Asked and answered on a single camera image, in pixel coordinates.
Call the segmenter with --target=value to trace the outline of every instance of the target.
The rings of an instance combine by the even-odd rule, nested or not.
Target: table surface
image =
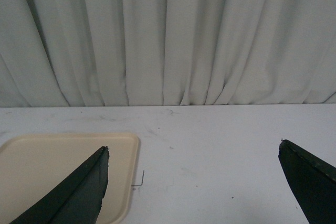
[[[278,161],[289,139],[336,165],[336,104],[1,108],[0,145],[27,133],[132,132],[122,223],[308,224]]]

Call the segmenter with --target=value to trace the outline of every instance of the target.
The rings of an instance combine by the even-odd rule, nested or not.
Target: white curtain
[[[336,0],[0,0],[0,106],[336,102]]]

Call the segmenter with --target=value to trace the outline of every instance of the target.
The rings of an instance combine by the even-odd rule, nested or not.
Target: plastic tray
[[[110,152],[109,183],[97,224],[127,214],[139,139],[131,133],[37,134],[0,148],[0,224],[8,224],[40,200],[98,148]]]

